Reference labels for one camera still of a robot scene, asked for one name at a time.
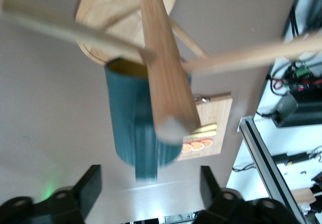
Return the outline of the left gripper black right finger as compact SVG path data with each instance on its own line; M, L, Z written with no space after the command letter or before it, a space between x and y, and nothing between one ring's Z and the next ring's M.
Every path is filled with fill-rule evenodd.
M204 210L201 223L254 223L250 207L236 193L222 190L209 166L201 166L200 193Z

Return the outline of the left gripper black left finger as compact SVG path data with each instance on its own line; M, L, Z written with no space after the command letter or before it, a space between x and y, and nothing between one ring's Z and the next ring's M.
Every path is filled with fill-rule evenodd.
M101 166L92 165L74 186L38 203L37 215L45 218L44 223L85 223L101 191Z

